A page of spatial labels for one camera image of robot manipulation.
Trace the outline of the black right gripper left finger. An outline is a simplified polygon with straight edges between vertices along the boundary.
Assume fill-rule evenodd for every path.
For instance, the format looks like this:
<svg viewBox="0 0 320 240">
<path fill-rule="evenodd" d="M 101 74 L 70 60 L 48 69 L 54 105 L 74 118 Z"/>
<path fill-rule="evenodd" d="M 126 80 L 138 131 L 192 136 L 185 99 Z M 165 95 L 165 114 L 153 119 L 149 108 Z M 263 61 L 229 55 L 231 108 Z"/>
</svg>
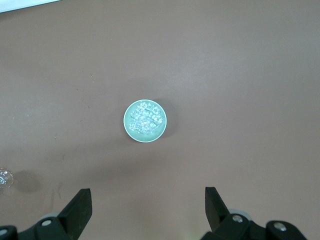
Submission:
<svg viewBox="0 0 320 240">
<path fill-rule="evenodd" d="M 92 194 L 83 188 L 57 216 L 48 216 L 18 232 L 14 225 L 0 227 L 2 240 L 77 240 L 92 216 Z"/>
</svg>

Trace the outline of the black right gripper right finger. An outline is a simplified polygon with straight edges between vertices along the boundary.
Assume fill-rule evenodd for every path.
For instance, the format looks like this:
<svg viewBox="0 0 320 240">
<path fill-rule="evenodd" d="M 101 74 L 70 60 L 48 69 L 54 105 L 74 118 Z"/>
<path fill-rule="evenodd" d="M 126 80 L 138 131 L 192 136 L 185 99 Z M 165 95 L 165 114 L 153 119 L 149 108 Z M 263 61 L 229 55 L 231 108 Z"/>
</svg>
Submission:
<svg viewBox="0 0 320 240">
<path fill-rule="evenodd" d="M 293 224 L 271 220 L 259 226 L 242 213 L 231 213 L 215 187 L 205 188 L 205 213 L 211 228 L 203 240 L 305 240 Z"/>
</svg>

